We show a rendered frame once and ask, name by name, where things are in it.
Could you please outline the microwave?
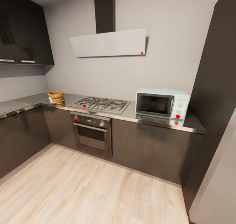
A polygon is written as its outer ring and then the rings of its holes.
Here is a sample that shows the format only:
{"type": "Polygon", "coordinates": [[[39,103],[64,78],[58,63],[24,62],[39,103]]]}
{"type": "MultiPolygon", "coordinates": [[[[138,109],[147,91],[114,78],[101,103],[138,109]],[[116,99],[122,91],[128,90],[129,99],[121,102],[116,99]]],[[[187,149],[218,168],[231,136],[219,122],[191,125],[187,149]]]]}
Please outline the microwave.
{"type": "Polygon", "coordinates": [[[190,96],[182,89],[141,87],[136,93],[136,113],[183,120],[190,96]]]}

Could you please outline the popcorn bag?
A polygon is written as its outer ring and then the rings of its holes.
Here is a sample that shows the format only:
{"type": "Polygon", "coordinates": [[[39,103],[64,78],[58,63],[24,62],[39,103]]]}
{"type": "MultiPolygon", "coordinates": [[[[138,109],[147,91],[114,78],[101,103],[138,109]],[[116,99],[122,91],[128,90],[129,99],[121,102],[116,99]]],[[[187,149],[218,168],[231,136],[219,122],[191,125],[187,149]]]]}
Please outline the popcorn bag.
{"type": "Polygon", "coordinates": [[[48,92],[49,101],[51,104],[62,104],[64,100],[63,91],[52,90],[48,92]]]}

